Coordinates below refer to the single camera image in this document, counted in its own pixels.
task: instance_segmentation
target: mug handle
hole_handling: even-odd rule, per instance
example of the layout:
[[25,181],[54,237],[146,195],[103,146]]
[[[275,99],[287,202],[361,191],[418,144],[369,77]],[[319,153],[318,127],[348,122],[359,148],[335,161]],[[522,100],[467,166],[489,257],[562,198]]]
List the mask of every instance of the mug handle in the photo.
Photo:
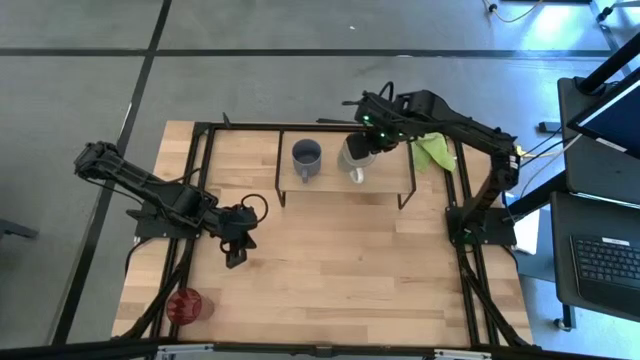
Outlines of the mug handle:
[[349,172],[351,180],[356,184],[362,184],[364,182],[364,169],[355,168]]

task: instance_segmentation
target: mug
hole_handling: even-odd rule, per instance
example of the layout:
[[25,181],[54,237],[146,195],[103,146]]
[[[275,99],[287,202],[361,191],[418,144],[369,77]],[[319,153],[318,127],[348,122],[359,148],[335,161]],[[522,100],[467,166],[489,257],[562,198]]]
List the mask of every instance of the mug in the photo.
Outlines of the mug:
[[338,153],[338,167],[343,172],[349,173],[351,181],[356,184],[364,182],[364,168],[371,165],[376,159],[375,155],[369,154],[367,157],[355,160],[349,151],[349,144],[345,140],[342,143],[342,149]]
[[320,172],[322,148],[317,142],[311,139],[300,140],[293,145],[291,155],[293,168],[302,177],[303,183],[308,183],[312,176]]

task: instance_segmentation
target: wooden table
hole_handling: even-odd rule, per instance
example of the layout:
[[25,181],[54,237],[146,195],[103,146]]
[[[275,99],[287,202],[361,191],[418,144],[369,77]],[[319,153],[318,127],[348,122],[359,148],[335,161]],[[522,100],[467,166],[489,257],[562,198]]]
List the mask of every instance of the wooden table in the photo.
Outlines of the wooden table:
[[[182,175],[193,125],[167,123],[156,175]],[[210,297],[216,311],[208,321],[182,327],[180,340],[468,346],[460,275],[447,240],[442,170],[431,165],[425,174],[416,173],[417,192],[403,210],[394,194],[341,192],[296,192],[281,208],[274,189],[277,147],[278,131],[216,131],[207,191],[221,205],[259,193],[270,211],[251,232],[258,249],[233,270],[224,265],[218,239],[196,242],[189,286]],[[489,159],[465,149],[475,192]],[[406,151],[393,154],[385,155],[407,161]],[[454,179],[461,202],[457,174]],[[254,206],[261,214],[259,201]],[[167,245],[158,239],[134,254],[114,335],[129,329],[155,296]],[[531,341],[513,259],[497,246],[483,250],[493,300]],[[481,340],[487,342],[477,299],[475,309]],[[165,317],[163,334],[168,327]]]

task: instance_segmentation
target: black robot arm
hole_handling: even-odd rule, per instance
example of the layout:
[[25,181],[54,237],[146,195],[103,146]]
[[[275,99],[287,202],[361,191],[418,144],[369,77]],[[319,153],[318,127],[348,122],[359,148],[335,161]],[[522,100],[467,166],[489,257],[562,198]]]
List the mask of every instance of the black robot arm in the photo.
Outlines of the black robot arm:
[[478,194],[465,202],[458,235],[482,232],[491,204],[502,191],[518,184],[520,156],[514,145],[516,138],[453,111],[428,90],[400,94],[393,100],[391,94],[388,98],[382,95],[365,91],[359,101],[343,103],[357,105],[355,120],[366,126],[364,132],[347,139],[354,158],[390,151],[400,142],[416,141],[433,132],[488,154],[491,171]]
[[151,205],[151,214],[128,210],[134,219],[155,217],[173,226],[204,229],[219,237],[228,268],[246,261],[247,249],[256,248],[249,230],[255,229],[259,221],[253,208],[243,204],[244,199],[231,207],[217,207],[218,198],[212,194],[189,184],[164,181],[127,162],[115,145],[105,142],[88,143],[74,164],[80,178],[112,180]]

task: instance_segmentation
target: red object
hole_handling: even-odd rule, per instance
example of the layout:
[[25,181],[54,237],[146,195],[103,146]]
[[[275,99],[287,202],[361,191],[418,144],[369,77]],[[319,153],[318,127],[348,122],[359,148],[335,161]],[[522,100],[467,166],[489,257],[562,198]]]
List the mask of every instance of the red object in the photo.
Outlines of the red object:
[[167,317],[179,326],[206,320],[213,314],[213,303],[191,288],[178,289],[167,301]]

